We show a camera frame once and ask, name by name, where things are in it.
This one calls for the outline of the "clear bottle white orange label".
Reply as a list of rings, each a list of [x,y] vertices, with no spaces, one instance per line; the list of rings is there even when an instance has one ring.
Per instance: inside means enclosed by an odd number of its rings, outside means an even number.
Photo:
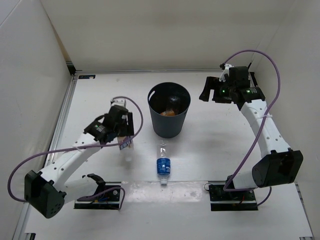
[[[117,137],[117,143],[120,154],[126,162],[130,162],[133,159],[134,142],[131,136]]]

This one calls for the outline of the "clear unlabelled plastic bottle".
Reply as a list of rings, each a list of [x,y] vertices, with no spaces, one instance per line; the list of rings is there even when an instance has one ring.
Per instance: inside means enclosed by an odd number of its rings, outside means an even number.
[[[179,114],[181,105],[181,98],[171,95],[167,99],[166,112],[173,112],[175,115]]]

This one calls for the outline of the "orange juice bottle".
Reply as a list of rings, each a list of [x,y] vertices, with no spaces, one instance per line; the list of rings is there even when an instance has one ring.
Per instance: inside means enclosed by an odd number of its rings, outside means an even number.
[[[176,113],[174,110],[172,110],[172,109],[170,109],[170,110],[165,110],[165,111],[161,112],[160,114],[161,114],[162,116],[165,116],[165,117],[174,117],[174,116],[177,115],[177,113]]]

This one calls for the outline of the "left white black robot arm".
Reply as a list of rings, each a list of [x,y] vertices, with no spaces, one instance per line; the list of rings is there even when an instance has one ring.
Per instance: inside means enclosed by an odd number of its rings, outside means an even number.
[[[115,138],[134,135],[133,114],[124,106],[113,105],[108,113],[90,123],[74,143],[73,150],[64,150],[51,165],[40,171],[29,171],[24,178],[24,198],[45,218],[54,217],[73,200],[95,201],[105,195],[106,182],[90,173],[78,180],[70,176],[103,145]]]

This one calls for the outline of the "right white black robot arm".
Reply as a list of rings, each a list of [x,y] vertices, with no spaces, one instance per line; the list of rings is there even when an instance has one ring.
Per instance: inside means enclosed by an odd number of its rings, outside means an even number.
[[[281,136],[269,111],[266,97],[258,86],[252,86],[246,66],[226,65],[220,77],[208,76],[199,99],[220,104],[237,105],[248,121],[259,146],[261,160],[251,170],[239,168],[228,176],[223,187],[230,200],[238,199],[243,191],[291,184],[303,162],[303,154],[293,150]]]

